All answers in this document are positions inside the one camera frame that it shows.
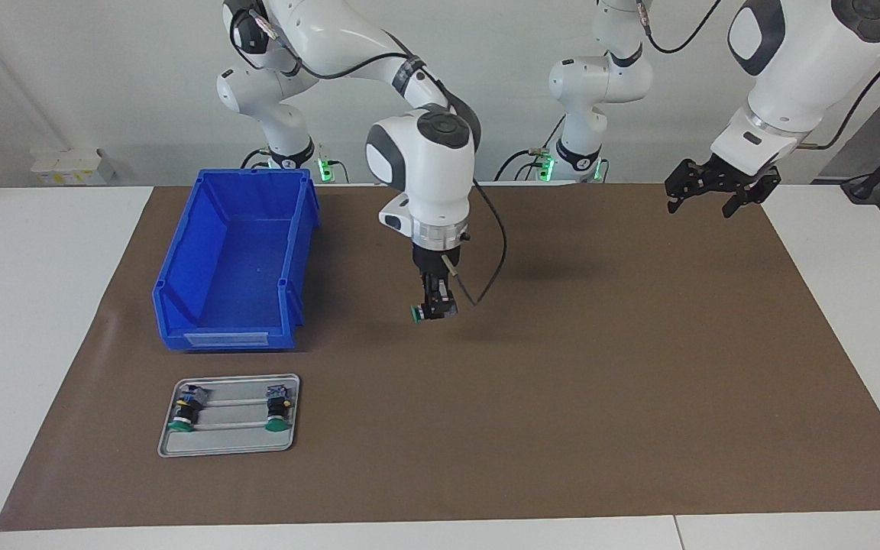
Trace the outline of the brown table mat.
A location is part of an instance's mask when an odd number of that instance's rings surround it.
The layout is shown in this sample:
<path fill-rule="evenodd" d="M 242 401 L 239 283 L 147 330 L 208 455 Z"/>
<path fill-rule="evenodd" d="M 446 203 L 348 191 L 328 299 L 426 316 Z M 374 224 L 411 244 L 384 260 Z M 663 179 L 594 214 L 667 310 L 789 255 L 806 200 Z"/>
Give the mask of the brown table mat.
<path fill-rule="evenodd" d="M 324 189 L 297 347 L 178 353 L 151 193 L 0 530 L 880 510 L 880 411 L 759 208 L 653 185 L 493 188 L 481 306 L 416 324 L 384 188 Z M 161 458 L 185 378 L 296 374 L 284 452 Z"/>

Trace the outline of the green button with white block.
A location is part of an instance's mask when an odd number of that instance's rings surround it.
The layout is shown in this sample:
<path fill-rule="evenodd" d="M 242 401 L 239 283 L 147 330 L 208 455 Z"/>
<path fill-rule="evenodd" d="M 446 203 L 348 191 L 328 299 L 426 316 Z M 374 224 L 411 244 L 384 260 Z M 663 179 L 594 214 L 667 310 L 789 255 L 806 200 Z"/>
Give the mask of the green button with white block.
<path fill-rule="evenodd" d="M 267 420 L 264 428 L 267 432 L 279 434 L 290 429 L 290 411 L 293 409 L 289 387 L 286 384 L 274 384 L 267 387 Z"/>

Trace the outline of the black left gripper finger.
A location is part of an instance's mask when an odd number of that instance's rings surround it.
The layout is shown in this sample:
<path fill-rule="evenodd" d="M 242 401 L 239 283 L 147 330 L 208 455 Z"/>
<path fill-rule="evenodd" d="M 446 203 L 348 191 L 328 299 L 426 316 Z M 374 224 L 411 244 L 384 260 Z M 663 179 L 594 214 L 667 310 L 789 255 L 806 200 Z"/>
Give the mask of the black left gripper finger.
<path fill-rule="evenodd" d="M 730 218 L 749 203 L 762 203 L 778 188 L 781 183 L 779 172 L 765 172 L 754 184 L 738 188 L 723 206 L 723 217 Z"/>
<path fill-rule="evenodd" d="M 704 164 L 683 159 L 665 179 L 667 209 L 670 215 L 678 211 L 687 199 L 704 194 Z"/>

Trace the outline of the blue plastic storage bin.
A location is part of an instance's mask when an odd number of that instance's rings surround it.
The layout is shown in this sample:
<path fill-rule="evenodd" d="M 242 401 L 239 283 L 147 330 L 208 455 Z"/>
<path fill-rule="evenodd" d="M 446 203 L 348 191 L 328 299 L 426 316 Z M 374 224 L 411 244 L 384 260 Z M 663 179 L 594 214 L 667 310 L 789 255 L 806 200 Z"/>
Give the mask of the blue plastic storage bin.
<path fill-rule="evenodd" d="M 284 351 L 320 205 L 308 170 L 202 170 L 151 297 L 171 351 Z"/>

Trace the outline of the white wall box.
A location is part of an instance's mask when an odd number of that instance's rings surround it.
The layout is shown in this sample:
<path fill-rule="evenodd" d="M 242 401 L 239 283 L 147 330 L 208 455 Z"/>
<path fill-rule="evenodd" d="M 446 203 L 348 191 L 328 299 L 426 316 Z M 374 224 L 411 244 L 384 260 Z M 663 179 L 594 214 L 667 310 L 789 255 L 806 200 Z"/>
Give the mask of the white wall box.
<path fill-rule="evenodd" d="M 31 174 L 42 186 L 107 186 L 115 180 L 115 170 L 97 147 L 69 150 L 32 147 Z"/>

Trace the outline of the grey metal tray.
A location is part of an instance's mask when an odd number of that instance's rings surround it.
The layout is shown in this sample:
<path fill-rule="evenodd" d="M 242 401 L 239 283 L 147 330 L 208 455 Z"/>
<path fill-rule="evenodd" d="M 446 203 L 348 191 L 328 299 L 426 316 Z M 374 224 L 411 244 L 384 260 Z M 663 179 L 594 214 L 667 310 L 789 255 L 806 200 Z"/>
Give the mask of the grey metal tray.
<path fill-rule="evenodd" d="M 206 407 L 199 412 L 192 432 L 171 432 L 167 429 L 175 400 L 185 384 L 205 387 Z M 289 387 L 293 409 L 290 429 L 274 434 L 267 432 L 266 390 L 274 384 Z M 172 400 L 165 417 L 165 427 L 158 441 L 157 453 L 162 458 L 200 457 L 225 454 L 286 451 L 296 439 L 296 414 L 301 389 L 296 374 L 257 375 L 243 377 L 189 378 L 174 384 Z"/>

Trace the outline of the green push button switch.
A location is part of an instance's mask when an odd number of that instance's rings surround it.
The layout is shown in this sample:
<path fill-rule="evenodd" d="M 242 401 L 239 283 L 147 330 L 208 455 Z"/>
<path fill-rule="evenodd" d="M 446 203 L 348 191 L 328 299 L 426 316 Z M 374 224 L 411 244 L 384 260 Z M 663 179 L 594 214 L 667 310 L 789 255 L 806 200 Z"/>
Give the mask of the green push button switch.
<path fill-rule="evenodd" d="M 411 306 L 412 319 L 415 323 L 451 318 L 458 314 L 455 302 L 423 302 Z"/>

